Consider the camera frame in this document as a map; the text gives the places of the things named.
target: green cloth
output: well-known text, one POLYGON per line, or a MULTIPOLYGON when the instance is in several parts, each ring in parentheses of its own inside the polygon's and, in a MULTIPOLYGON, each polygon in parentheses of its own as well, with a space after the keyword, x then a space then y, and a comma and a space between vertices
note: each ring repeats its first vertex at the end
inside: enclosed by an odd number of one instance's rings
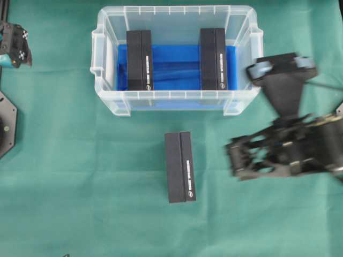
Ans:
MULTIPOLYGON (((223 146, 276 115, 262 94, 243 114, 133 112, 116 117, 94 91, 91 31, 107 5, 247 4, 264 54, 312 56, 317 82, 343 85, 337 0, 11 0, 29 31, 33 67, 4 69, 19 110, 17 144, 0 160, 0 255, 341 256, 343 185, 329 174, 238 182, 223 146), (191 131, 197 201, 168 203, 164 137, 191 131)), ((301 113, 343 100, 306 87, 301 113)))

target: black hexagonal plate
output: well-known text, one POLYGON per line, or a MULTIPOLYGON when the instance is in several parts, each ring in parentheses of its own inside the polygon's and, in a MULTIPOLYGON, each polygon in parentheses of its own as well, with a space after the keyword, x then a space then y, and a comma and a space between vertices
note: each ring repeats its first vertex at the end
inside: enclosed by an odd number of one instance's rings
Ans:
POLYGON ((4 123, 4 139, 0 145, 0 158, 6 154, 15 144, 17 125, 17 107, 0 91, 0 117, 4 123))

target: black box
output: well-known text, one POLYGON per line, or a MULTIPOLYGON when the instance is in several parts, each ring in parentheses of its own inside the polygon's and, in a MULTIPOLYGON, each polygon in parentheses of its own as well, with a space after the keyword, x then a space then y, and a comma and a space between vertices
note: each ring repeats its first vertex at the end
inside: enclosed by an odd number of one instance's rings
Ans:
POLYGON ((154 90, 151 31, 127 31, 128 90, 154 90))
POLYGON ((141 31, 143 90, 154 90, 151 31, 141 31))
POLYGON ((126 32, 128 47, 128 90, 143 90, 140 31, 126 32))
POLYGON ((202 90, 228 88, 225 29, 200 29, 200 68, 202 90))
POLYGON ((165 134, 169 202, 196 201, 190 132, 165 134))
POLYGON ((217 89, 215 29, 200 29, 200 69, 202 90, 217 89))

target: blue plastic liner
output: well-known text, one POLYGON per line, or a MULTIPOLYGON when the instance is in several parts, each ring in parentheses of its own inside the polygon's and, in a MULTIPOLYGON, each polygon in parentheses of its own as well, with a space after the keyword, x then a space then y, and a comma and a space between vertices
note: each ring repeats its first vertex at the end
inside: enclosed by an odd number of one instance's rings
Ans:
MULTIPOLYGON (((199 46, 153 45, 154 90, 201 90, 199 46)), ((237 89, 236 48, 226 47, 228 88, 237 89)), ((126 44, 118 47, 117 90, 127 90, 126 44)))

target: checkered marker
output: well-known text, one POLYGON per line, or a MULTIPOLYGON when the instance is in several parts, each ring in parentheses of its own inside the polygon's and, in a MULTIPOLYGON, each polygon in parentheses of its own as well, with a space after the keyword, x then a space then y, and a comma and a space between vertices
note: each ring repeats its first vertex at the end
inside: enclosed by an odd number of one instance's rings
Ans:
POLYGON ((24 60, 24 58, 25 58, 25 53, 23 52, 23 51, 19 51, 19 59, 22 59, 22 60, 24 60))
POLYGON ((28 32, 27 31, 23 31, 23 39, 28 39, 28 32))

